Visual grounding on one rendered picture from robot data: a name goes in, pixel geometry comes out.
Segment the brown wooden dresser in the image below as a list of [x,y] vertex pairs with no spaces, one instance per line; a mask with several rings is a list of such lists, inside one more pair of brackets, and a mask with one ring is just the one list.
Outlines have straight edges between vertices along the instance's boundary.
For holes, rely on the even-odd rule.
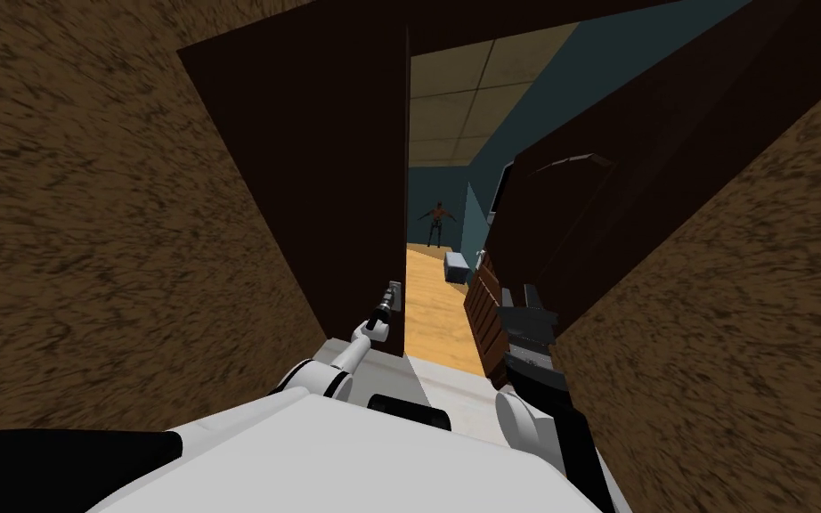
[[508,333],[498,314],[502,288],[485,250],[479,252],[478,263],[464,300],[464,309],[484,375],[495,390],[500,390],[508,383],[505,354],[509,352]]

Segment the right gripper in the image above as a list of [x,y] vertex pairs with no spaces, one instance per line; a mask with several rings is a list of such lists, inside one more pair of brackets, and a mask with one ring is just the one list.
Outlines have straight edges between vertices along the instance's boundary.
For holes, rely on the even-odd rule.
[[524,284],[526,307],[515,307],[509,288],[501,289],[501,306],[497,308],[502,329],[508,334],[509,352],[516,358],[545,369],[553,369],[549,347],[556,343],[554,327],[557,315],[542,309],[540,295],[532,284]]

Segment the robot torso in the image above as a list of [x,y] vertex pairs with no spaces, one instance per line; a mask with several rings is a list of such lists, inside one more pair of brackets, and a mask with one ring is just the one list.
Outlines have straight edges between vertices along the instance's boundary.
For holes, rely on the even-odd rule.
[[175,429],[88,513],[601,513],[538,457],[301,387]]

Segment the dark humanoid figure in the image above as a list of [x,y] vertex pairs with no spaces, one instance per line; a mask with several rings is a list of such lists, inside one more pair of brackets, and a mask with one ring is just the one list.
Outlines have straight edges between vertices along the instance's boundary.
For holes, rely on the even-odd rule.
[[443,207],[442,202],[437,202],[433,209],[428,210],[425,214],[418,218],[418,221],[423,221],[425,219],[430,220],[430,228],[428,228],[427,234],[427,247],[433,247],[435,245],[437,248],[440,248],[443,245],[442,236],[444,218],[448,218],[453,222],[457,221],[457,218],[449,210]]

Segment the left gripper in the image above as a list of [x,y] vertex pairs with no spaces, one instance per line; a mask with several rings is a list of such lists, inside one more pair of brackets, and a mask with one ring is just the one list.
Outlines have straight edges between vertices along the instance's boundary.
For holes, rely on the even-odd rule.
[[402,284],[399,281],[389,283],[386,288],[385,298],[372,311],[367,321],[367,330],[374,330],[379,323],[387,325],[389,323],[390,311],[402,310]]

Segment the grey box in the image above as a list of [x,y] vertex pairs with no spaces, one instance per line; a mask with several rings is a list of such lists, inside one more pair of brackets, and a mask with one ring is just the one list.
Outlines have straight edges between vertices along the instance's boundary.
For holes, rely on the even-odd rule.
[[446,252],[443,257],[444,280],[453,284],[466,284],[470,267],[458,252]]

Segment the dark brown door leaf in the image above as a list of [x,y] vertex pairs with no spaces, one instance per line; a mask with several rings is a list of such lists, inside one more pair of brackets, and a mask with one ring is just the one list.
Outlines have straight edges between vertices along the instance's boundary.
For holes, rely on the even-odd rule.
[[[758,70],[804,3],[749,0],[516,157],[485,247],[518,304],[567,329],[759,153]],[[590,153],[614,165],[529,176]]]

